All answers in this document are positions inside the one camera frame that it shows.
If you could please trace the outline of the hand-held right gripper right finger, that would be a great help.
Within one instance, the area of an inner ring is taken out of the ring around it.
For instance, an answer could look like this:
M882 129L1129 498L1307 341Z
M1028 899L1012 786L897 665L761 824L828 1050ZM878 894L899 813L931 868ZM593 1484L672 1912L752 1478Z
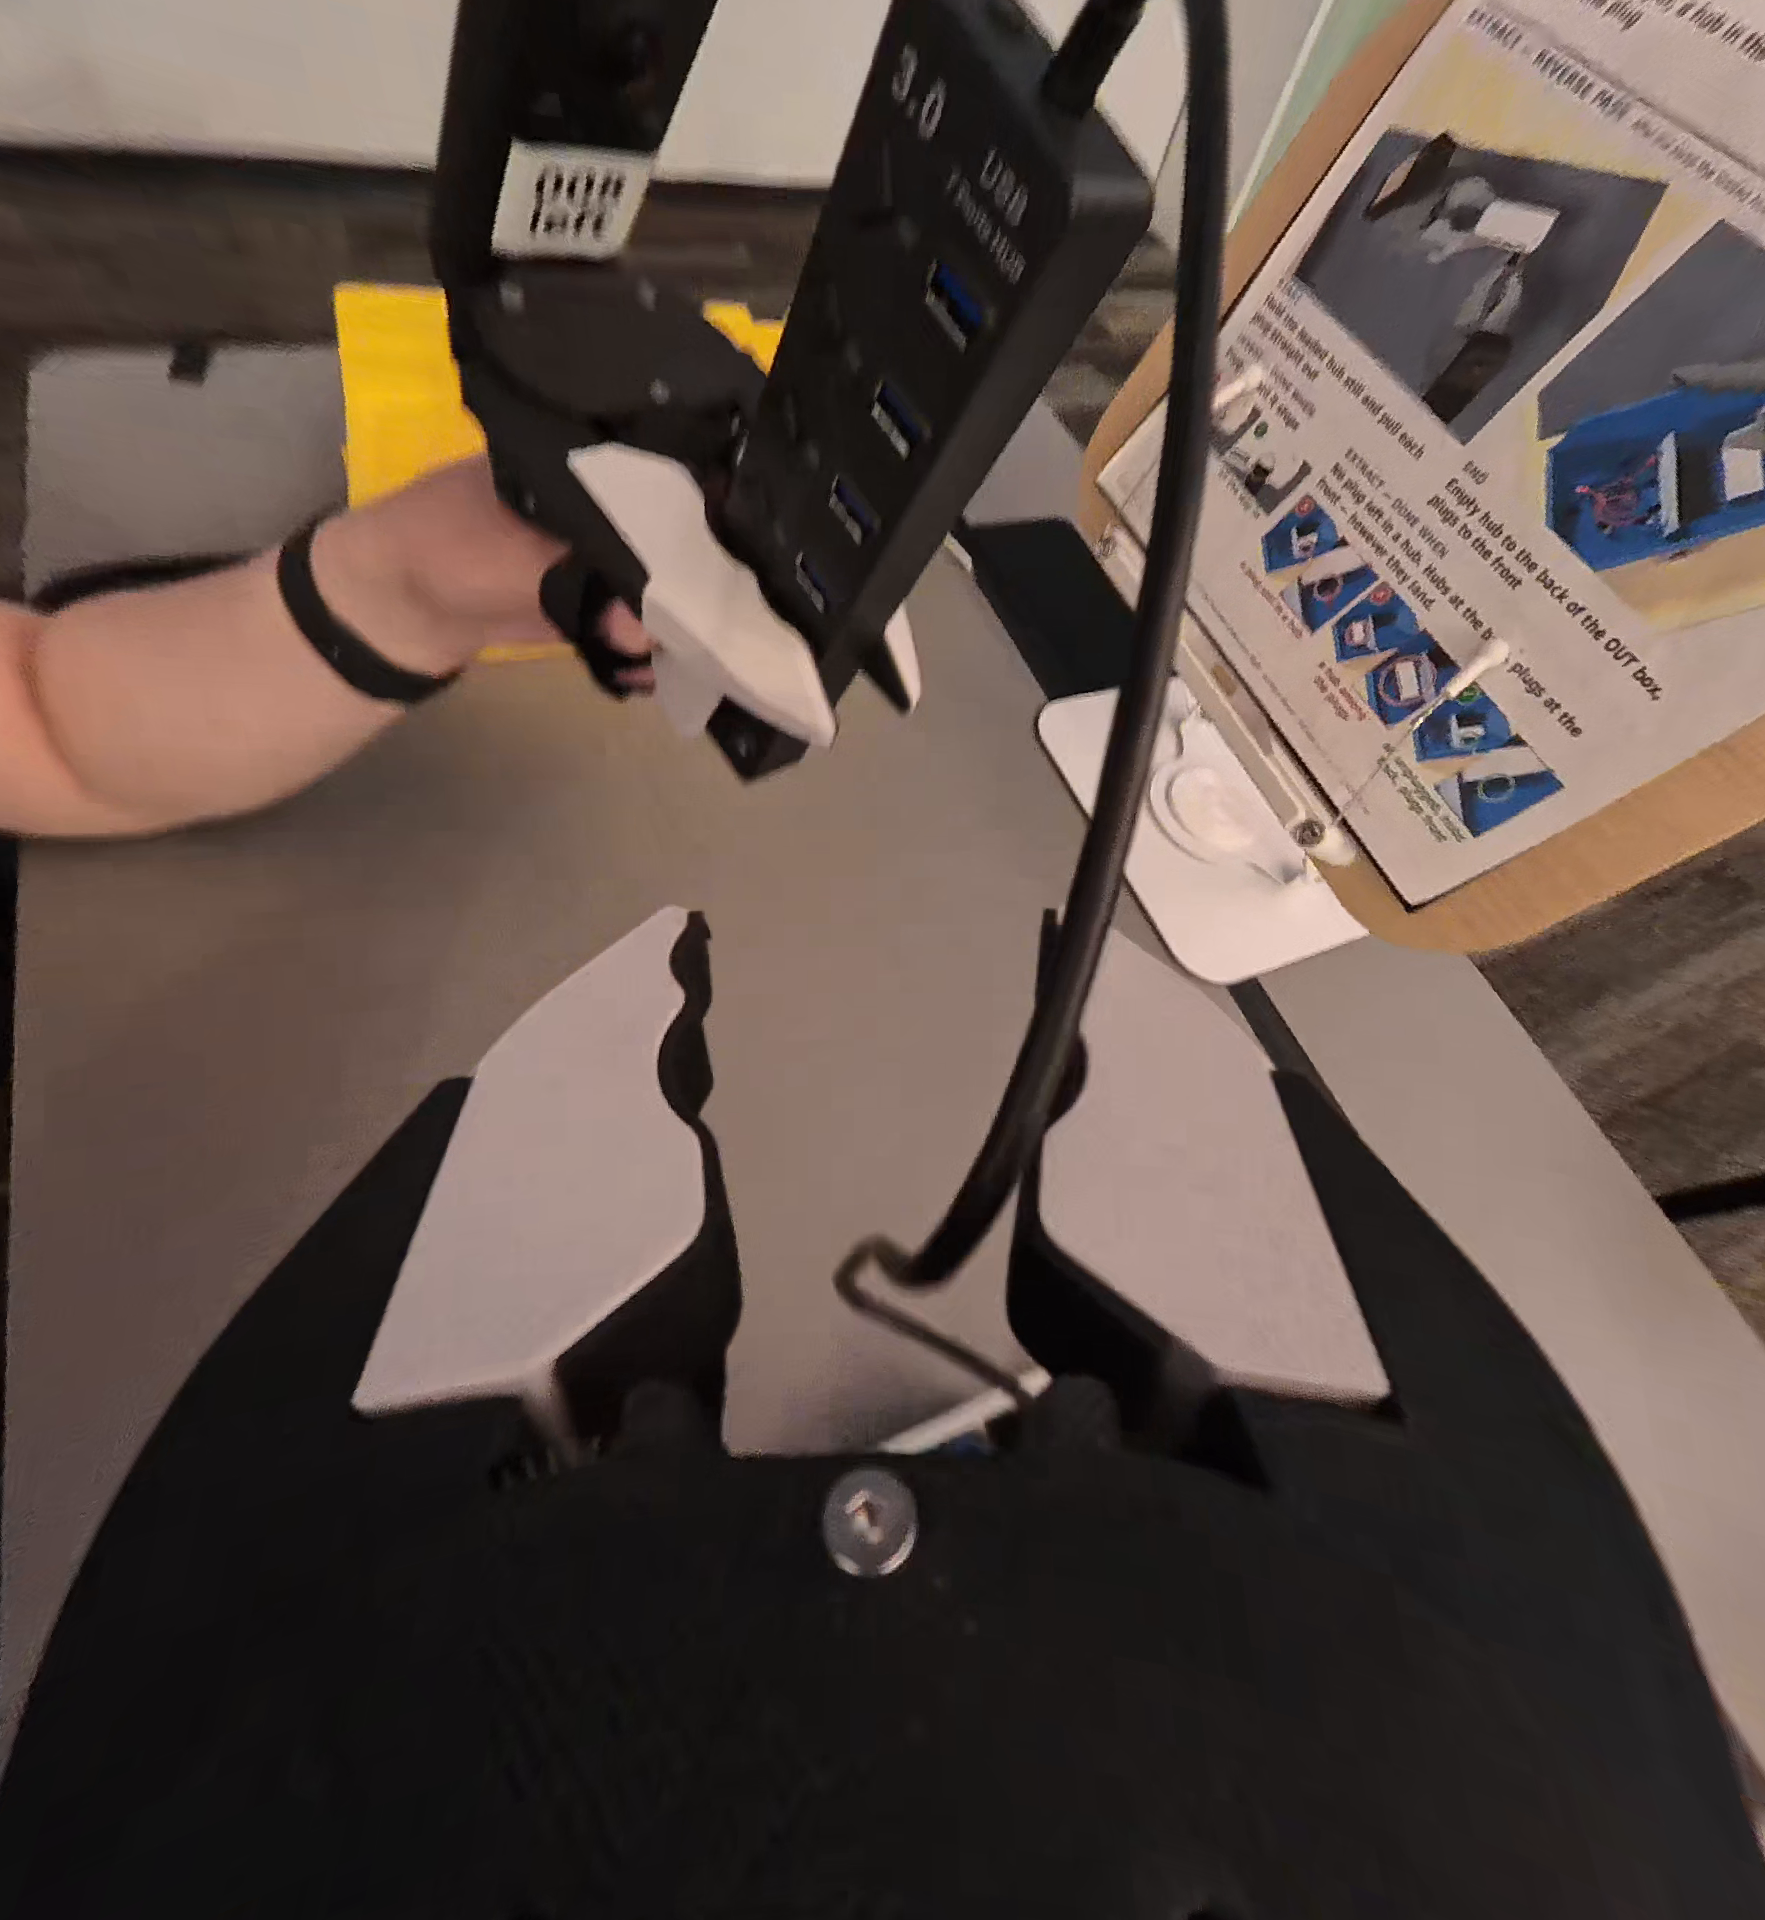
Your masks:
M1110 934L1079 1050L1018 1193L1012 1334L1110 1382L1135 1429L1210 1390L1391 1399L1261 1044Z

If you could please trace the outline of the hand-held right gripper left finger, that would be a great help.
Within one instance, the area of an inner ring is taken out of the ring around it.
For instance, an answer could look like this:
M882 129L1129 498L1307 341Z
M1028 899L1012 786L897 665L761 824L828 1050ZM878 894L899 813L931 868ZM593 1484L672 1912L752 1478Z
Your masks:
M632 1390L712 1422L742 1322L718 1142L708 922L668 905L551 987L467 1083L352 1406L509 1400L615 1440Z

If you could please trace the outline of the yellow plastic bin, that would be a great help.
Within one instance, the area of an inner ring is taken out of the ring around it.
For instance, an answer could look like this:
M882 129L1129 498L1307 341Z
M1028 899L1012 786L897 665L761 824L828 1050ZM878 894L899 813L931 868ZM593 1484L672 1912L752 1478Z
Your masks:
M551 535L589 527L574 449L625 442L724 472L782 323L699 301L629 267L509 267L489 280L338 287L352 507L489 457L503 498Z

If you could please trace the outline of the person's left forearm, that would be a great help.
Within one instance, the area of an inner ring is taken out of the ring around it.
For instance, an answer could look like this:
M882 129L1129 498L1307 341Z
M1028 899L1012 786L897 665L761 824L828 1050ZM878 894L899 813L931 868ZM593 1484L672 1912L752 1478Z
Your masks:
M116 840L244 817L401 716L294 631L268 557L66 612L0 602L0 834Z

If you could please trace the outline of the person's left hand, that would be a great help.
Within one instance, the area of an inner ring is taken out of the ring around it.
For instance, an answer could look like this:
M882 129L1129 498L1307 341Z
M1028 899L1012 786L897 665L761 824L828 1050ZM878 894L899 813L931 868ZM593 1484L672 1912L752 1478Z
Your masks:
M329 617L418 678L567 639L618 700L652 697L655 648L627 605L610 602L593 623L546 612L541 589L565 557L503 507L485 460L468 460L321 523L310 570Z

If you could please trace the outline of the white stand base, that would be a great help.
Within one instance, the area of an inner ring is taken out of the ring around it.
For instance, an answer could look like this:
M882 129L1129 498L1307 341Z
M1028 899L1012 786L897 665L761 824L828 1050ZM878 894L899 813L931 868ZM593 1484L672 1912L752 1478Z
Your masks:
M1219 987L1365 938L1177 678L1164 686L1127 882L1169 955Z

